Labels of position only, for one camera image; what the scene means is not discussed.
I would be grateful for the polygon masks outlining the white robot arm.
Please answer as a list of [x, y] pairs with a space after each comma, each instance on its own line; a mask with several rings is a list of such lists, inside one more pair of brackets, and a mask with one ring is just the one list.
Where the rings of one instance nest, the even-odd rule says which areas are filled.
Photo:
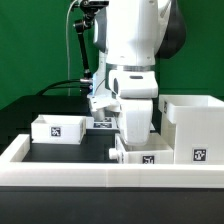
[[114, 112], [125, 144], [144, 145], [158, 96], [155, 60], [173, 57], [186, 40], [178, 0], [109, 0], [94, 22], [100, 57], [92, 115], [100, 121], [106, 110]]

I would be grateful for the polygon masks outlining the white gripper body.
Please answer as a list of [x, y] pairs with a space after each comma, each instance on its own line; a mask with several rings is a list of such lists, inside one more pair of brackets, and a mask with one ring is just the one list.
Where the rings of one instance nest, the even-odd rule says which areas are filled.
[[123, 141], [129, 146], [143, 146], [148, 142], [153, 114], [151, 99], [122, 99], [118, 127]]

